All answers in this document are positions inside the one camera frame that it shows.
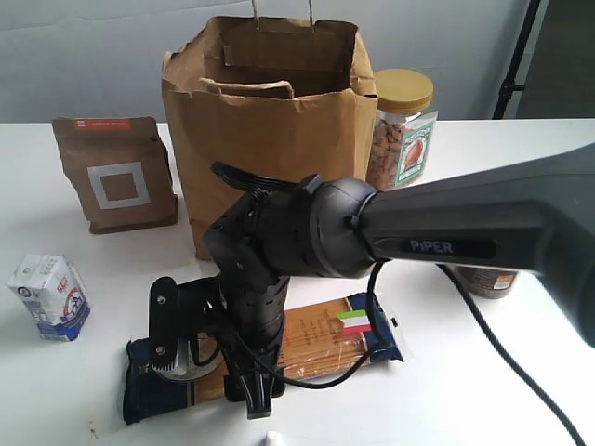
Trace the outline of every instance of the black stand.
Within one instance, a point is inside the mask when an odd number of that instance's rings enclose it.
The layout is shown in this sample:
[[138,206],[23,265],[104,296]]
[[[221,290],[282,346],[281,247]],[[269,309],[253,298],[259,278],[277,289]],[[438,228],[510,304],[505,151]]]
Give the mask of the black stand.
[[509,101],[512,99],[512,93],[524,90],[525,85],[518,85],[516,83],[516,77],[519,72],[519,67],[521,66],[522,53],[524,53],[524,49],[527,47],[529,34],[531,34],[531,30],[533,29],[533,24],[536,21],[537,11],[540,5],[541,0],[531,0],[529,2],[529,7],[527,8],[522,23],[521,33],[519,34],[517,45],[512,54],[509,71],[500,86],[500,91],[498,92],[498,102],[494,109],[494,116],[492,116],[492,119],[502,119],[504,117],[504,112],[509,105]]

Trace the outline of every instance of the brown coffee bag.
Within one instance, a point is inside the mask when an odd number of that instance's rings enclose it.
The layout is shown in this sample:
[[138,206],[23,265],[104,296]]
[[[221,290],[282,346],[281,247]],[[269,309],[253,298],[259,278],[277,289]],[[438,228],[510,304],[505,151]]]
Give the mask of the brown coffee bag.
[[153,118],[59,118],[52,127],[92,233],[178,222],[167,150]]

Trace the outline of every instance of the white wall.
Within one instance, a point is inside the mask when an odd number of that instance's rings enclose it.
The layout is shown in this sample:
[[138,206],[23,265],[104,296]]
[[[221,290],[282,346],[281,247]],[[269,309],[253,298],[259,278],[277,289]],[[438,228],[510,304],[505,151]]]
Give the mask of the white wall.
[[[262,15],[306,18],[307,0],[259,0]],[[486,118],[525,0],[313,0],[316,19],[360,25],[375,69],[408,67],[436,85],[442,119]],[[165,118],[161,60],[213,15],[249,0],[3,0],[0,122],[56,116]]]

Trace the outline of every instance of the orange label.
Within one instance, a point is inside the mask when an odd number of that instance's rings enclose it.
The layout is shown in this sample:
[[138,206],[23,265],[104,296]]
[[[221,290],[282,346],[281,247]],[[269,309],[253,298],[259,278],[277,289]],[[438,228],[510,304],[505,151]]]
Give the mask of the orange label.
[[75,119],[74,128],[79,130],[130,130],[130,120],[123,119]]

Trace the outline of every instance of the white table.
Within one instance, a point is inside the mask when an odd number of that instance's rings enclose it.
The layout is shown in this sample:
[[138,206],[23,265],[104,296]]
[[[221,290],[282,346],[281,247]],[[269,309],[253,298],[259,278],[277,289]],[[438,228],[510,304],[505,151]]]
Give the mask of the white table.
[[[166,127],[160,130],[170,145]],[[595,120],[440,122],[423,181],[593,141]],[[3,445],[257,445],[269,430],[281,432],[288,446],[571,444],[483,338],[452,284],[432,265],[405,261],[385,267],[377,289],[398,315],[411,361],[370,367],[329,390],[289,388],[264,420],[247,421],[243,404],[220,400],[125,426],[123,348],[147,335],[149,286],[162,275],[182,282],[214,269],[193,257],[183,202],[177,226],[90,235],[49,125],[0,125],[0,151],[0,279],[27,253],[63,253],[93,304],[79,339],[55,343],[39,339],[25,307],[0,288]],[[294,279],[287,306],[364,285]],[[509,297],[478,304],[510,353],[595,444],[595,350],[538,281],[523,274]]]

